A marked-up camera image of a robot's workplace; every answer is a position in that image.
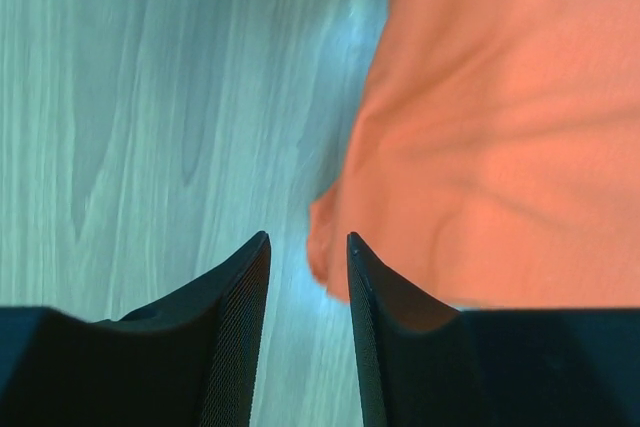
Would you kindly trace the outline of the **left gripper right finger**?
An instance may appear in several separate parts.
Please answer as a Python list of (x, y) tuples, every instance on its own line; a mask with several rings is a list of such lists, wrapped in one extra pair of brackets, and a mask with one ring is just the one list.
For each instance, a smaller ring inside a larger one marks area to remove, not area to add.
[(458, 310), (347, 238), (368, 426), (635, 426), (635, 309)]

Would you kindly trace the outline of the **orange t shirt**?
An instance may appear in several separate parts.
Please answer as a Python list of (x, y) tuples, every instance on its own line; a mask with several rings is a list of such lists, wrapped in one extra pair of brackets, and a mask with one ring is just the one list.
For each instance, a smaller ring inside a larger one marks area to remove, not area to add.
[(639, 0), (389, 0), (308, 260), (467, 308), (639, 304)]

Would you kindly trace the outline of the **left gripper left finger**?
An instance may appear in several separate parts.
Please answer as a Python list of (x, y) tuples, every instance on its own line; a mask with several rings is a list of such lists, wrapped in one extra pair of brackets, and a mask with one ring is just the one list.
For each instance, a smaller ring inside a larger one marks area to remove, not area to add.
[(5, 426), (246, 426), (271, 246), (232, 256), (123, 318), (86, 322), (49, 307), (1, 311)]

